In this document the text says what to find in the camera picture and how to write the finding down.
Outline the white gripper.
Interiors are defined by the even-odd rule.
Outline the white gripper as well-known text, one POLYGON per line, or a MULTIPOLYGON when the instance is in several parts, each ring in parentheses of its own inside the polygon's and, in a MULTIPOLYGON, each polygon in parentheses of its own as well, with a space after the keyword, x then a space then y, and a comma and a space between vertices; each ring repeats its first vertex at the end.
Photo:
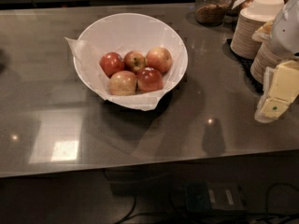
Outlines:
MULTIPOLYGON (((270 49, 284 59, 299 59, 299 0, 288 0, 274 22, 257 29, 254 41, 270 40, 270 49)), ((279 119, 299 95, 299 62, 287 61, 267 67, 263 77, 263 96, 254 118, 261 123, 279 119)))

